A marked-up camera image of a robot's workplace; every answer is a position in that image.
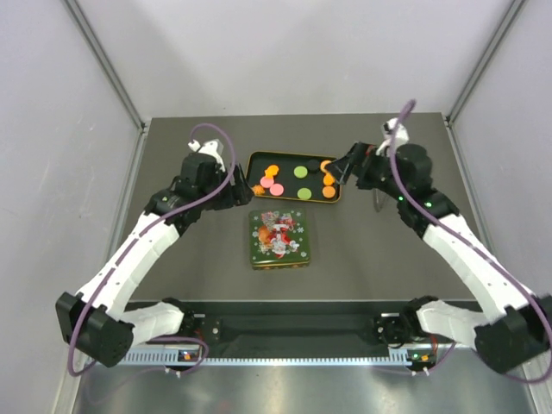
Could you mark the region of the gold square tin lid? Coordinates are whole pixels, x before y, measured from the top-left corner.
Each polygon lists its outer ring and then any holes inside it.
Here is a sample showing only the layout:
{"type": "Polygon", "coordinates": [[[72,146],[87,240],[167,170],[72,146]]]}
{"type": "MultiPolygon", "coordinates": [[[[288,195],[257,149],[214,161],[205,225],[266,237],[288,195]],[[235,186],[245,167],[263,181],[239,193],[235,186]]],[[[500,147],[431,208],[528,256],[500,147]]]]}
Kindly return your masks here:
{"type": "Polygon", "coordinates": [[[307,267],[311,244],[304,209],[253,210],[248,214],[249,261],[255,270],[307,267]]]}

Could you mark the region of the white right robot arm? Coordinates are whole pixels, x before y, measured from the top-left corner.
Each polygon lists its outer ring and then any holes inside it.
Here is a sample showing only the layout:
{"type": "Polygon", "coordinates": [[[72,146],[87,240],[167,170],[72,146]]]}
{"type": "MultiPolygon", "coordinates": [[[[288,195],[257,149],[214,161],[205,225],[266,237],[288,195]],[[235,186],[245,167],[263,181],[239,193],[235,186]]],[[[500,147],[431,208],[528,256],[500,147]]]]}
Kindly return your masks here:
{"type": "Polygon", "coordinates": [[[490,254],[458,207],[432,185],[431,158],[409,142],[398,119],[382,129],[380,145],[358,141],[350,149],[348,171],[356,187],[396,199],[402,222],[443,258],[480,307],[473,311],[432,296],[415,298],[399,314],[404,340],[444,336],[471,348],[500,374],[549,352],[550,295],[537,296],[490,254]]]}

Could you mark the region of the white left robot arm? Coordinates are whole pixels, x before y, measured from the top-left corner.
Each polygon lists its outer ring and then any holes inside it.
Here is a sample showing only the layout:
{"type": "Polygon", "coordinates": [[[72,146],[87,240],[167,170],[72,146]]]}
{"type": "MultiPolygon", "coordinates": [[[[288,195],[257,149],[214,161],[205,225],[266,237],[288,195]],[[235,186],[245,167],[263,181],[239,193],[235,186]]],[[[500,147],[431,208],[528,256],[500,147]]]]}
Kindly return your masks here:
{"type": "Polygon", "coordinates": [[[147,202],[126,240],[97,274],[74,294],[55,303],[70,375],[76,352],[91,363],[113,367],[128,351],[146,342],[182,342],[197,347],[188,362],[200,363],[208,346],[198,333],[193,312],[174,298],[128,310],[137,287],[156,261],[196,223],[203,212],[248,204],[253,192],[236,163],[225,165],[220,140],[192,140],[179,175],[147,202]]]}

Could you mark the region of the orange bird cookie right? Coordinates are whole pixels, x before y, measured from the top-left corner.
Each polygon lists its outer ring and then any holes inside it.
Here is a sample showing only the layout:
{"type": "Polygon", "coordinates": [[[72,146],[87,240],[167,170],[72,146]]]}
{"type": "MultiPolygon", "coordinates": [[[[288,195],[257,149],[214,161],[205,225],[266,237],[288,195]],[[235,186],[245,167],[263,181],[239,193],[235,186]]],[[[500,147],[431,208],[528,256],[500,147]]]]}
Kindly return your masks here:
{"type": "Polygon", "coordinates": [[[336,182],[335,178],[330,173],[325,173],[323,177],[323,184],[326,186],[333,185],[336,182]]]}

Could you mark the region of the orange bird cookie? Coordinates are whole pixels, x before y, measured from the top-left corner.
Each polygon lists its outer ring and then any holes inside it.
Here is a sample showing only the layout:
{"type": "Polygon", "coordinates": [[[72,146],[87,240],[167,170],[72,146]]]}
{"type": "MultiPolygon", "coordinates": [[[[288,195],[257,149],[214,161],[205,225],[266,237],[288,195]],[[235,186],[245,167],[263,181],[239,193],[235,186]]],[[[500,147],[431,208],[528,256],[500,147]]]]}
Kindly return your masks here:
{"type": "Polygon", "coordinates": [[[270,165],[264,172],[264,177],[267,179],[274,179],[279,173],[279,167],[277,165],[270,165]]]}
{"type": "Polygon", "coordinates": [[[335,178],[330,173],[325,173],[323,177],[323,184],[326,186],[333,185],[336,182],[335,178]]]}

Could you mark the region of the orange round cookie top right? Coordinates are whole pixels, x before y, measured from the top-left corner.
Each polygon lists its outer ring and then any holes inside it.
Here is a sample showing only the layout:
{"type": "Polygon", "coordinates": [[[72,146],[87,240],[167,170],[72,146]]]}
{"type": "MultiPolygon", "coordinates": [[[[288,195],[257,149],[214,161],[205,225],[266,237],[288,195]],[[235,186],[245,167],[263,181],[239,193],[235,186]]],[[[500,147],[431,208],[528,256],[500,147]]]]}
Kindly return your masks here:
{"type": "Polygon", "coordinates": [[[332,162],[332,160],[323,160],[321,163],[320,163],[320,170],[323,172],[323,173],[328,173],[328,169],[327,169],[327,166],[332,162]]]}

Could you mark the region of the orange round cookie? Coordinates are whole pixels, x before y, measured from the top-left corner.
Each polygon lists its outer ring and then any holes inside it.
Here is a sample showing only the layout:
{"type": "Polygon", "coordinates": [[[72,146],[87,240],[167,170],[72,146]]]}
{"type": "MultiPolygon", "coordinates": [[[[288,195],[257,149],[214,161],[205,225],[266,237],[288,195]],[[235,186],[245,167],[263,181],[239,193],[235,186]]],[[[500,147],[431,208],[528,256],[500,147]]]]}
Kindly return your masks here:
{"type": "Polygon", "coordinates": [[[332,199],[336,196],[336,189],[334,186],[326,185],[322,190],[323,197],[326,199],[332,199]]]}
{"type": "Polygon", "coordinates": [[[332,160],[323,160],[321,163],[320,163],[320,170],[323,172],[323,173],[328,173],[328,169],[327,169],[327,166],[332,162],[332,160]]]}

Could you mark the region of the orange round cookie bottom right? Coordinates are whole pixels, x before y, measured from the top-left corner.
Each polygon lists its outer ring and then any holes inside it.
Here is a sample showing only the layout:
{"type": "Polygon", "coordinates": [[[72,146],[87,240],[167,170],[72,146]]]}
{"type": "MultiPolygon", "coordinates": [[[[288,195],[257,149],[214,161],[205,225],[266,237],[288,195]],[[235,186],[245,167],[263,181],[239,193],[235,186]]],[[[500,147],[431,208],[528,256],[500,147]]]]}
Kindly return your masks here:
{"type": "Polygon", "coordinates": [[[326,185],[322,190],[323,197],[326,199],[332,199],[336,196],[336,189],[334,186],[326,185]]]}

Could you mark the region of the black round cookie on tray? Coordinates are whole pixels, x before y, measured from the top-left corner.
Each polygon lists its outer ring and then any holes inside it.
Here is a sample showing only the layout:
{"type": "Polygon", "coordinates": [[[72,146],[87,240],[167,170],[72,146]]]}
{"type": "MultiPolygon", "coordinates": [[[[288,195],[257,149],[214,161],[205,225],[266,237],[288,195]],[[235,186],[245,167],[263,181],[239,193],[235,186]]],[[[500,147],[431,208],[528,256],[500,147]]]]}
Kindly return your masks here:
{"type": "Polygon", "coordinates": [[[306,168],[310,173],[316,173],[320,168],[320,162],[318,160],[309,160],[306,163],[306,168]]]}

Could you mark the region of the pink round cookie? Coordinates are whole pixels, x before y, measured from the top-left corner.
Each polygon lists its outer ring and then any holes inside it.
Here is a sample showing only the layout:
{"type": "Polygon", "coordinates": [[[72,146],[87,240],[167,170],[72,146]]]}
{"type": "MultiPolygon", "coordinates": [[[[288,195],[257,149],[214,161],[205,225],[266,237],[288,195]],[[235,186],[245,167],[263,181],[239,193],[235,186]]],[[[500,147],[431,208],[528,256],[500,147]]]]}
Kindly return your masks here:
{"type": "Polygon", "coordinates": [[[272,178],[263,177],[260,180],[260,185],[266,189],[269,189],[273,184],[274,184],[274,180],[272,178]]]}
{"type": "Polygon", "coordinates": [[[273,185],[270,186],[269,188],[269,192],[272,196],[274,197],[280,197],[283,195],[284,193],[284,186],[282,184],[278,184],[278,183],[275,183],[273,185]]]}

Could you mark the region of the green round cookie upper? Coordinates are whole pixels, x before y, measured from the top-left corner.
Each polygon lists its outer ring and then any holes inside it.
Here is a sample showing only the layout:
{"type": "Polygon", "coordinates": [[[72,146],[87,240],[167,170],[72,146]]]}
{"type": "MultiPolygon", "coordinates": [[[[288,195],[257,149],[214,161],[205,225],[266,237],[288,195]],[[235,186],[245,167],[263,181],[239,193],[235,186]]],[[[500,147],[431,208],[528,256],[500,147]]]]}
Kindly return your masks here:
{"type": "Polygon", "coordinates": [[[303,179],[308,175],[309,171],[305,166],[296,166],[293,170],[293,174],[298,179],[303,179]]]}

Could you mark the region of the green round cookie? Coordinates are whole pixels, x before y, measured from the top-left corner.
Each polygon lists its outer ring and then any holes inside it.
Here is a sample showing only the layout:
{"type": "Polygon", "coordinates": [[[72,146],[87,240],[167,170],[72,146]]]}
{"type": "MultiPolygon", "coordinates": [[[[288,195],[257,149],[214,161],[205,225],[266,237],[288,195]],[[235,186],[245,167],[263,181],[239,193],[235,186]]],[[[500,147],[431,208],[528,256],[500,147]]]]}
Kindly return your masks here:
{"type": "Polygon", "coordinates": [[[297,197],[300,199],[300,200],[310,200],[311,197],[312,197],[312,193],[311,193],[311,190],[309,188],[300,188],[298,191],[297,191],[297,197]]]}
{"type": "Polygon", "coordinates": [[[309,171],[305,166],[296,166],[293,170],[293,174],[298,179],[303,179],[308,175],[309,171]]]}

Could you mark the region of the orange bird cookie left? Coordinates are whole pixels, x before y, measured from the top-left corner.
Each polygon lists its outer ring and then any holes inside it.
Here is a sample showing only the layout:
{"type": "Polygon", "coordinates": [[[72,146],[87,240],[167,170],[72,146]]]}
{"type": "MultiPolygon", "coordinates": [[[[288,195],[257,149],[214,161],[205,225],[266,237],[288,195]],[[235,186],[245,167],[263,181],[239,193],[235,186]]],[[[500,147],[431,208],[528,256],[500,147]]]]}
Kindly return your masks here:
{"type": "Polygon", "coordinates": [[[264,177],[267,179],[274,179],[279,173],[279,167],[277,165],[270,165],[264,172],[264,177]]]}

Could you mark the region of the green round cookie lower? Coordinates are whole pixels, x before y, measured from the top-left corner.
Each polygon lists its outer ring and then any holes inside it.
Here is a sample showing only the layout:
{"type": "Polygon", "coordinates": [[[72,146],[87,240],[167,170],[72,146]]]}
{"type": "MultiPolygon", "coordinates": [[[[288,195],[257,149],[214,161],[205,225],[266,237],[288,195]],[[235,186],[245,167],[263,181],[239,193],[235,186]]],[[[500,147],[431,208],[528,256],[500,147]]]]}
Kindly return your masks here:
{"type": "Polygon", "coordinates": [[[300,199],[300,200],[310,200],[311,197],[312,197],[312,193],[311,193],[311,190],[309,188],[300,188],[298,191],[297,191],[297,197],[300,199]]]}

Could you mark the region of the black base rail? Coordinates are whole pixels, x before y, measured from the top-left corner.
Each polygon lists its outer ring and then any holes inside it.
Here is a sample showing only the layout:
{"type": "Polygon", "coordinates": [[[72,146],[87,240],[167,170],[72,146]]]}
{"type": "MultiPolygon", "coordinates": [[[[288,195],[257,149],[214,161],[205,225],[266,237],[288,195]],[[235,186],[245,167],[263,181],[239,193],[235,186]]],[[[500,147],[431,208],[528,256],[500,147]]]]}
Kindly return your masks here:
{"type": "Polygon", "coordinates": [[[399,319],[406,303],[191,301],[179,336],[205,341],[211,358],[315,359],[383,356],[388,347],[445,343],[399,319]]]}

